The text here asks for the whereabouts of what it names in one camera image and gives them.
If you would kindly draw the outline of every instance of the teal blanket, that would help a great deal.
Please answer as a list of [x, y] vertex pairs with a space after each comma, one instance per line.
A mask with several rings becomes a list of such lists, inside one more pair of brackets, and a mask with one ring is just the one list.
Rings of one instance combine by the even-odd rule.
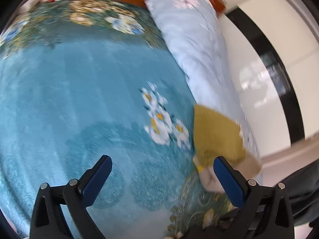
[[162, 239], [231, 207], [200, 184], [195, 101], [147, 11], [42, 3], [0, 45], [0, 207], [21, 237], [40, 184], [80, 178], [101, 155], [113, 169], [87, 211], [106, 238]]

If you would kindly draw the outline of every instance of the silver bolt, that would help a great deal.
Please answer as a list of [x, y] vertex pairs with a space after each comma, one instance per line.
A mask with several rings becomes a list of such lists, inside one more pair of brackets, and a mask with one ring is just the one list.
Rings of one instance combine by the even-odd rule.
[[250, 186], [256, 186], [256, 181], [254, 181], [254, 180], [249, 180], [248, 181], [248, 184], [250, 185]]
[[41, 190], [44, 190], [46, 187], [47, 187], [47, 183], [46, 182], [42, 183], [41, 186], [40, 186]]
[[283, 183], [278, 183], [278, 187], [281, 188], [282, 190], [286, 187]]
[[71, 186], [74, 186], [74, 185], [76, 185], [77, 183], [78, 183], [78, 180], [77, 180], [77, 179], [72, 179], [72, 180], [69, 181], [69, 184], [70, 184]]

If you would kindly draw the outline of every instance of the light blue quilt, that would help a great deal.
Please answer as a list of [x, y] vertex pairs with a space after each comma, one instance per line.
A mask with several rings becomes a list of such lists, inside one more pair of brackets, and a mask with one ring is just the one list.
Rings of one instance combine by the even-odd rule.
[[195, 101], [147, 11], [44, 3], [0, 44], [0, 207], [21, 237], [40, 184], [65, 185], [101, 155], [113, 169], [87, 210], [106, 238], [162, 239], [227, 212], [192, 164]]

